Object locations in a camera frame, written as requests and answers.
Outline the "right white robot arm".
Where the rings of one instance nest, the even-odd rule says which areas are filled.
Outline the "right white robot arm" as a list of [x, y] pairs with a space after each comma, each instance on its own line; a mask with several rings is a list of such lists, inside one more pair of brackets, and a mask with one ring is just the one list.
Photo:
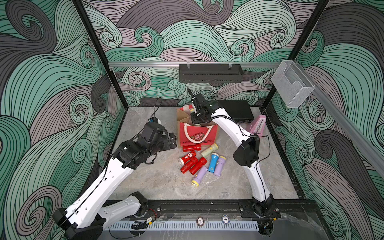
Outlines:
[[192, 98], [192, 105], [194, 112], [191, 114], [191, 119], [194, 124], [214, 122], [233, 140], [237, 147], [233, 158], [245, 169], [258, 215], [266, 216], [270, 210], [275, 209], [275, 199], [261, 173], [260, 137], [241, 127], [217, 101], [209, 102], [204, 97], [197, 96]]

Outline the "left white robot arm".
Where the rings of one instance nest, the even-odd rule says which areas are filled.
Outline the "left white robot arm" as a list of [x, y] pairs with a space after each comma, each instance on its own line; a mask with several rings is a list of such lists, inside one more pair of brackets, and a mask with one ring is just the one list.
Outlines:
[[174, 133], [156, 134], [152, 141], [139, 137], [121, 143], [108, 165], [91, 186], [69, 207], [55, 211], [53, 219], [68, 240], [96, 240], [102, 232], [125, 217], [144, 217], [148, 199], [140, 192], [105, 206], [105, 202], [140, 164], [159, 152], [177, 147]]

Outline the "red jute tote bag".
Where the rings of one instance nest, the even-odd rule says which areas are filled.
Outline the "red jute tote bag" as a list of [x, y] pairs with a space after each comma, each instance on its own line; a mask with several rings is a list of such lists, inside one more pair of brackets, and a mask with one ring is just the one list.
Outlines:
[[191, 115], [192, 105], [185, 105], [177, 109], [178, 143], [181, 147], [201, 144], [209, 146], [215, 143], [219, 126], [213, 122], [208, 124], [193, 124]]

